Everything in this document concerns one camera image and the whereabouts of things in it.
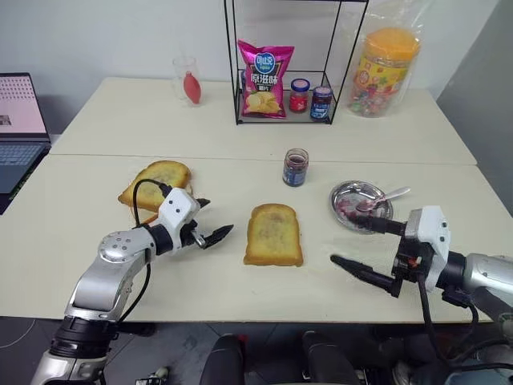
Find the potato chip bag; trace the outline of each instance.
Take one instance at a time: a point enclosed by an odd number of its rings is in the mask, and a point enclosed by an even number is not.
[[[285,118],[282,79],[294,47],[256,48],[242,40],[237,45],[246,63],[242,115]]]

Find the jar label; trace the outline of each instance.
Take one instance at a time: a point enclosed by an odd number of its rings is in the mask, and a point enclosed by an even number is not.
[[[310,116],[314,119],[324,119],[328,116],[329,104],[327,103],[313,103],[310,110]]]
[[[292,111],[304,111],[308,103],[308,96],[290,96],[289,108]]]
[[[399,91],[407,73],[408,67],[385,67],[362,56],[358,64],[354,84],[369,92],[371,97],[376,92],[393,94]]]
[[[283,180],[290,186],[299,186],[305,183],[306,170],[296,171],[291,168],[283,170]]]

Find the metal plate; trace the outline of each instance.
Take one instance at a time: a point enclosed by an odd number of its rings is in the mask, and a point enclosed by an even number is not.
[[[362,234],[372,234],[373,231],[357,227],[351,220],[356,216],[373,216],[392,219],[394,217],[394,208],[390,201],[383,201],[368,212],[362,213],[356,210],[356,206],[361,201],[375,200],[381,198],[385,193],[367,182],[361,180],[348,180],[335,186],[329,195],[329,204],[337,220],[348,229],[352,229]]]

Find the red object in glass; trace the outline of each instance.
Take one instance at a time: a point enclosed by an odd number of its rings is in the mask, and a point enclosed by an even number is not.
[[[185,95],[194,103],[198,104],[201,98],[200,82],[192,76],[190,71],[187,71],[184,78],[184,91]]]

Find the blue jar lid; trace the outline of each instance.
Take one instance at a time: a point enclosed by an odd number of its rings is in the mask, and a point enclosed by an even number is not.
[[[290,87],[296,92],[306,92],[310,89],[310,82],[303,78],[294,79]]]
[[[320,96],[320,97],[326,97],[326,96],[331,96],[331,88],[329,87],[315,87],[313,89],[313,94],[314,95],[317,95],[317,96]]]

